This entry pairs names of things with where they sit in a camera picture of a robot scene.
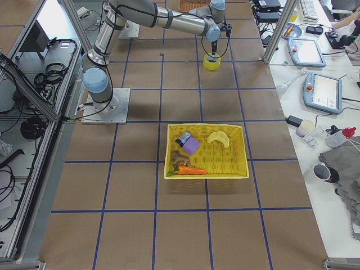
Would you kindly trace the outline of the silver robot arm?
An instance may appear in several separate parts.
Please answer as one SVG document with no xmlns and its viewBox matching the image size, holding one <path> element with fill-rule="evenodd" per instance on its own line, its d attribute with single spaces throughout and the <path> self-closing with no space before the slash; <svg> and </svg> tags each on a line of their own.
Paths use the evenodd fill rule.
<svg viewBox="0 0 360 270">
<path fill-rule="evenodd" d="M 211 1 L 188 13 L 159 7 L 151 1 L 109 1 L 109 11 L 100 33 L 82 60 L 83 84 L 92 98 L 95 111 L 106 114 L 115 109 L 113 85 L 107 66 L 113 47 L 127 22 L 204 37 L 211 42 L 212 54 L 215 54 L 221 33 L 231 28 L 225 22 L 224 14 L 224 1 Z"/>
</svg>

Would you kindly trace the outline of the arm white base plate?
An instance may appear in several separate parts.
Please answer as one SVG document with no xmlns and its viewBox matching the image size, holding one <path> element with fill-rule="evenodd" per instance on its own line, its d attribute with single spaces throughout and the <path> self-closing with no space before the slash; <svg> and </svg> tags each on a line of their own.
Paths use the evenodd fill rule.
<svg viewBox="0 0 360 270">
<path fill-rule="evenodd" d="M 125 124 L 130 95 L 130 88 L 114 88 L 112 100 L 108 105 L 107 102 L 102 104 L 93 102 L 91 95 L 88 94 L 87 102 L 93 104 L 85 107 L 81 122 L 84 124 Z"/>
</svg>

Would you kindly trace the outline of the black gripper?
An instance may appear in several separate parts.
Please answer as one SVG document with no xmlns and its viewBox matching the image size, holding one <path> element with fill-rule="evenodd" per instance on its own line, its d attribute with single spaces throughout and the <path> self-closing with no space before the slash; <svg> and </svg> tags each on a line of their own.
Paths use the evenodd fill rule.
<svg viewBox="0 0 360 270">
<path fill-rule="evenodd" d="M 214 25 L 212 27 L 212 43 L 211 43 L 211 53 L 216 54 L 217 53 L 217 44 L 218 39 L 221 36 L 222 32 L 225 32 L 226 37 L 230 38 L 232 31 L 232 25 L 228 23 L 224 23 L 221 27 L 218 27 Z"/>
</svg>

